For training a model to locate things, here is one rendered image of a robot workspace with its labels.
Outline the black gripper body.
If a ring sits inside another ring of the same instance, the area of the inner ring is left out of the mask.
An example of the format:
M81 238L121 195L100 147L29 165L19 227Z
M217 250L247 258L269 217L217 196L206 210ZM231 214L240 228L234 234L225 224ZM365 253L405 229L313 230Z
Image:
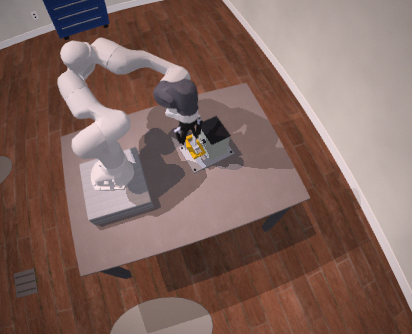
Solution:
M195 122L196 122L196 123L195 123ZM180 123L180 125L179 125L180 130L185 131L186 128L189 128L189 130L191 130L191 129L192 129L191 127L195 127L195 125L197 124L197 122L198 122L197 119L196 119L194 122L187 123L187 124L184 124L184 123L182 123L182 122L179 121L179 123ZM189 131L189 130L188 130L188 131Z

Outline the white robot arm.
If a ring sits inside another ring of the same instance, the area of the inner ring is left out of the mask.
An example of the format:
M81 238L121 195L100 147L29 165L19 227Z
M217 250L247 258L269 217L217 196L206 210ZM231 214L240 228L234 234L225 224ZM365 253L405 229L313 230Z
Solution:
M99 159L91 172L95 191L124 190L134 175L133 165L117 142L130 130L128 115L100 104L85 82L95 64L117 75L145 67L164 74L153 90L153 96L159 105L167 108L165 115L183 123L194 122L200 117L197 87L184 67L145 51L127 49L105 38L98 38L91 45L70 41L65 43L60 54L63 63L69 67L57 82L62 97L74 117L95 120L72 139L72 149L78 157Z

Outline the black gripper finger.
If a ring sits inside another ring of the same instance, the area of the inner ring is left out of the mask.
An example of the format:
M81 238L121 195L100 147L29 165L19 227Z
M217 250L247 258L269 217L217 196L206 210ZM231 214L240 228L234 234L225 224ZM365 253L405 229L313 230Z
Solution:
M178 142L180 144L182 143L185 150L187 150L185 141L186 141L186 136L188 134L188 130L189 130L189 128L186 128L185 131L182 131L182 134L180 136L180 127L177 128L177 129L174 129L174 132L176 133L176 137L178 136L177 137Z
M200 135L201 134L201 125L202 125L202 123L203 123L203 121L201 120L201 118L198 118L197 119L197 124L196 124L196 131L195 131L195 128L194 127L191 127L192 129L192 138L193 138L193 143L195 144L195 145L197 145L197 138L198 138L198 136L197 135Z

